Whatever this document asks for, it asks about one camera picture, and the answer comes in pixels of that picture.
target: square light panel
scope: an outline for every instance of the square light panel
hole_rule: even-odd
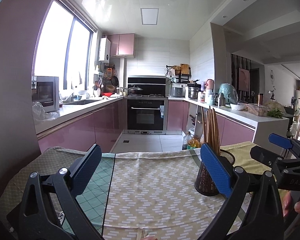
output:
[[[142,25],[157,25],[158,14],[158,8],[141,8]]]

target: wooden cutting board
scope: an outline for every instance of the wooden cutting board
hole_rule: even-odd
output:
[[[190,74],[190,67],[188,64],[180,64],[181,66],[181,74]]]

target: oven handle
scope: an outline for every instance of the oven handle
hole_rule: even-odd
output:
[[[143,109],[143,110],[160,110],[160,108],[135,108],[135,107],[131,107],[131,109]]]

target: white tiled floor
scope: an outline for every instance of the white tiled floor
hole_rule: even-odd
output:
[[[113,153],[181,151],[182,135],[123,134]]]

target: metal screw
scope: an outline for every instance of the metal screw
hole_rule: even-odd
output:
[[[271,178],[272,177],[272,173],[270,171],[266,171],[266,176]]]
[[[66,174],[68,172],[68,169],[67,168],[61,168],[60,170],[59,170],[59,173],[60,174]]]
[[[37,172],[33,172],[33,173],[30,174],[30,177],[31,177],[31,178],[35,178],[37,175],[38,175]]]
[[[243,173],[243,168],[241,168],[240,166],[238,166],[238,167],[235,167],[235,168],[234,168],[234,171],[235,171],[236,173]]]

